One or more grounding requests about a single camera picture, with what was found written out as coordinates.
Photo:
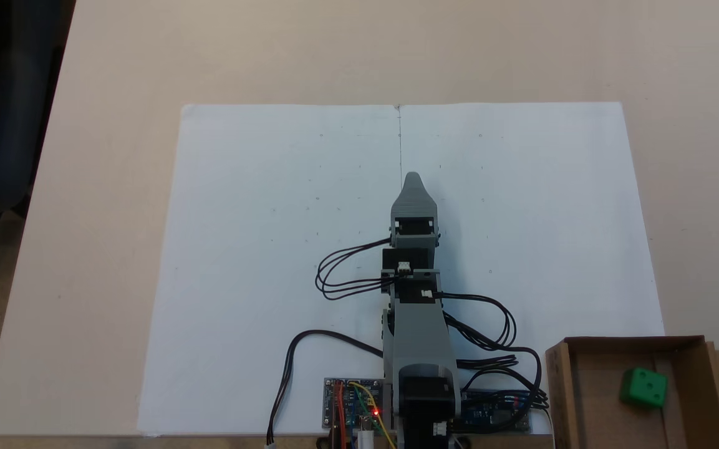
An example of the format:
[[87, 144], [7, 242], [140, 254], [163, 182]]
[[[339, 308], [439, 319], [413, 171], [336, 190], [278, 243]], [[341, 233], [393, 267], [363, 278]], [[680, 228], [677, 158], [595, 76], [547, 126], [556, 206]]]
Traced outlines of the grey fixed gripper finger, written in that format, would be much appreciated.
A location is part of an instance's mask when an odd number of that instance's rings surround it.
[[415, 171], [405, 175], [403, 187], [392, 204], [391, 216], [437, 216], [437, 203]]

